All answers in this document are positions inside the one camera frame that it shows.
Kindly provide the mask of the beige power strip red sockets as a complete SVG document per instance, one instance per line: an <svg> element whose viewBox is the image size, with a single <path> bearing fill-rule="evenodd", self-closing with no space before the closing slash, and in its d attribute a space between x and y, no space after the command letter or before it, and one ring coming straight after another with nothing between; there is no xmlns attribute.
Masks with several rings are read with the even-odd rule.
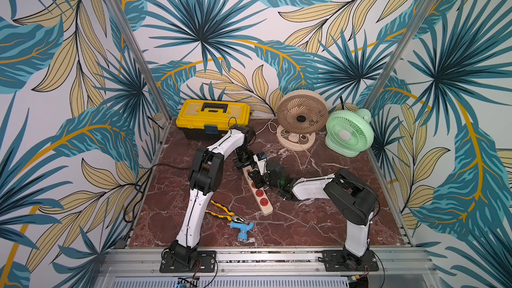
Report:
<svg viewBox="0 0 512 288"><path fill-rule="evenodd" d="M264 169L266 163L266 156L258 154L254 155L253 159L242 168L243 175L263 216L268 216L273 213L273 206L265 193L267 183L265 181Z"/></svg>

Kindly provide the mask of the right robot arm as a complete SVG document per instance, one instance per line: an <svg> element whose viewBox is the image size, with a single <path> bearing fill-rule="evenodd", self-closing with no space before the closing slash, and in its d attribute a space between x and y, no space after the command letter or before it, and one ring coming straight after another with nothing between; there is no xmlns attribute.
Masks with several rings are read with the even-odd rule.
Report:
<svg viewBox="0 0 512 288"><path fill-rule="evenodd" d="M330 199L347 220L341 262L360 265L364 257L370 256L369 225L379 197L349 170L341 168L325 176L292 178L280 163L269 162L264 153L258 153L243 172L257 189L275 189L284 200Z"/></svg>

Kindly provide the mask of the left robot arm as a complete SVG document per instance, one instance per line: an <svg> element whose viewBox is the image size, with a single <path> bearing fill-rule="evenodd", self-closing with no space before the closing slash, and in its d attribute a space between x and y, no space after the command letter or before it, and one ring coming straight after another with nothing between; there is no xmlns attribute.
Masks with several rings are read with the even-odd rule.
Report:
<svg viewBox="0 0 512 288"><path fill-rule="evenodd" d="M207 205L222 182L225 159L236 152L243 161L254 137L252 126L233 125L219 141L196 150L188 175L189 204L181 229L169 247L172 261L191 267L197 259L201 225Z"/></svg>

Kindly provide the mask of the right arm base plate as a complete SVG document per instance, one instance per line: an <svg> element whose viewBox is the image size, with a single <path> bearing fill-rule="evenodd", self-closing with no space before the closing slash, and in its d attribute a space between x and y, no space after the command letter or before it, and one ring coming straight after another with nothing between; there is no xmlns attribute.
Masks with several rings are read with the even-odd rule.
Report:
<svg viewBox="0 0 512 288"><path fill-rule="evenodd" d="M377 257L369 249L361 257L357 257L346 249L324 250L317 260L324 264L326 272L364 274L379 270Z"/></svg>

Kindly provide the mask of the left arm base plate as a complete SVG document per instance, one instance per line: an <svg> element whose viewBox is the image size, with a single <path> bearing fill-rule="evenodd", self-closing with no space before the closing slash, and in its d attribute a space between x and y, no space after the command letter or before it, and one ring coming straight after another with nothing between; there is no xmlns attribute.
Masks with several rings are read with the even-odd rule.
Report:
<svg viewBox="0 0 512 288"><path fill-rule="evenodd" d="M197 251L191 257L180 260L178 254L166 249L161 254L160 273L214 273L216 251Z"/></svg>

